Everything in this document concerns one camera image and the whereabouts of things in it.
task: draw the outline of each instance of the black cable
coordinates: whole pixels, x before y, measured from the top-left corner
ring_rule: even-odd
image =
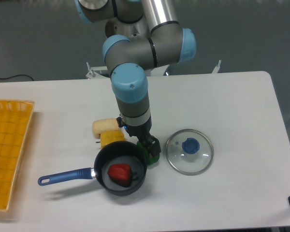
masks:
[[[26,76],[26,77],[29,77],[32,81],[34,81],[34,79],[31,76],[26,75],[26,74],[18,74],[18,75],[15,75],[15,76],[0,78],[0,80],[7,80],[7,79],[11,79],[11,78],[18,77],[18,76]]]

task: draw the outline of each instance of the blue pan handle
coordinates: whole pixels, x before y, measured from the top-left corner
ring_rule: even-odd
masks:
[[[64,173],[42,176],[38,180],[40,186],[51,185],[68,180],[95,178],[93,168],[82,168]]]

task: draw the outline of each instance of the frying pan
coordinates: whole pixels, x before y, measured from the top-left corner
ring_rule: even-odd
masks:
[[[116,163],[127,163],[131,166],[133,176],[130,187],[122,187],[113,181],[107,174],[108,168]],[[143,152],[133,143],[118,141],[111,143],[97,154],[93,168],[82,168],[64,173],[42,176],[38,180],[40,186],[51,185],[75,179],[93,179],[111,194],[126,196],[138,190],[145,180],[147,163]]]

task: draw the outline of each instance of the yellow basket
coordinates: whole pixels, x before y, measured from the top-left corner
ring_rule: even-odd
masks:
[[[0,100],[0,211],[9,207],[34,101]]]

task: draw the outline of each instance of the gray floor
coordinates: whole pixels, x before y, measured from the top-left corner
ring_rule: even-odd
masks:
[[[195,59],[171,74],[267,71],[290,139],[290,0],[175,0],[180,24],[197,39]],[[0,77],[83,79],[103,66],[105,21],[85,24],[73,0],[0,2]],[[26,81],[25,77],[11,81]]]

